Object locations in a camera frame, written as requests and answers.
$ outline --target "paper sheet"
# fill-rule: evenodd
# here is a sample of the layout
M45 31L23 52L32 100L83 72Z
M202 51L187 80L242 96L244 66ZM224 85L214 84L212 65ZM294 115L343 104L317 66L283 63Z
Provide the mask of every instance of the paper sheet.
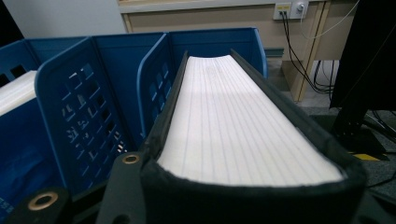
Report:
M0 116L35 98L35 74L27 72L0 88Z
M226 186L312 186L344 176L231 57L190 57L158 163Z

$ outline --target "metal grommet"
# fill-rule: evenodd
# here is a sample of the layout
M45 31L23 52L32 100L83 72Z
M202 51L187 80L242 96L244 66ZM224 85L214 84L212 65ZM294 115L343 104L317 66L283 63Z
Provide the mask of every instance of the metal grommet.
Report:
M138 155L128 155L122 158L122 162L125 164L134 164L139 161L139 156Z
M28 204L28 208L32 211L42 210L50 207L58 200L58 194L53 191L41 193L35 196Z

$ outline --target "wall outlet plate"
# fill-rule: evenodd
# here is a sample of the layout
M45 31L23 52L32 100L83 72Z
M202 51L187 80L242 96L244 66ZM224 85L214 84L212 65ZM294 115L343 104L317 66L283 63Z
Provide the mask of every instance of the wall outlet plate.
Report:
M291 4L289 19L305 19L306 11L308 10L308 1L295 1Z
M275 4L275 10L274 10L274 20L279 21L282 20L282 15L280 12L286 12L287 17L284 16L284 18L288 18L290 16L290 9L291 9L291 2L288 3L276 3Z

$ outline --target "white wall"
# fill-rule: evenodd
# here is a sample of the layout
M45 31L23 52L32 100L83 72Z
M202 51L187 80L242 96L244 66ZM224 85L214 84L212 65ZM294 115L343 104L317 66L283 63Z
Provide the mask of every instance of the white wall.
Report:
M126 33L117 0L3 0L25 38Z

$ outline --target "black monitor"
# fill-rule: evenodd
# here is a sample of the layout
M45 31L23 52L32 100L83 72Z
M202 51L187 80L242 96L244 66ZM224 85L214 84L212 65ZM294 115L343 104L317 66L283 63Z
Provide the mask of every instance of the black monitor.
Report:
M367 111L396 110L395 5L360 0L334 83L331 107L341 110L331 131L357 153L385 151L361 127Z

